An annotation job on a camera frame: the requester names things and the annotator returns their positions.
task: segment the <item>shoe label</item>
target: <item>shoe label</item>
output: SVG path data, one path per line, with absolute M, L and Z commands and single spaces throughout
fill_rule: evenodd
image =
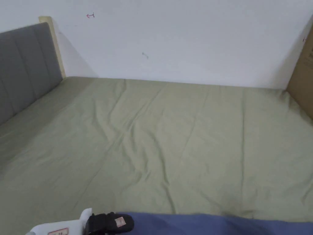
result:
M 116 222 L 116 226 L 118 228 L 126 224 L 123 217 L 119 217 L 119 218 L 115 219 L 115 222 Z

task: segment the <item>green bed sheet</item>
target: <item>green bed sheet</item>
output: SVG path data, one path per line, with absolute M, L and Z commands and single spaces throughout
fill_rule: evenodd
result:
M 313 221 L 313 125 L 281 90 L 66 78 L 0 126 L 3 234 L 95 213 Z

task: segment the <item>white object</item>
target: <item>white object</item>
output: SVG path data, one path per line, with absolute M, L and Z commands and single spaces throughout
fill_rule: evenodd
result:
M 83 210 L 79 220 L 40 224 L 26 235 L 82 235 L 86 222 L 92 214 L 92 208 Z

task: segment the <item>blue blanket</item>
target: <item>blue blanket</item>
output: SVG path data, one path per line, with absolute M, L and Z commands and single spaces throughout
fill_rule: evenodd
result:
M 135 228 L 127 235 L 312 235 L 313 223 L 295 223 L 204 214 L 128 213 Z

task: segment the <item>gray upholstered headboard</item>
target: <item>gray upholstered headboard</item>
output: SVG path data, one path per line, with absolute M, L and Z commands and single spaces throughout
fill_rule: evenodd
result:
M 0 34 L 0 125 L 61 81 L 47 23 Z

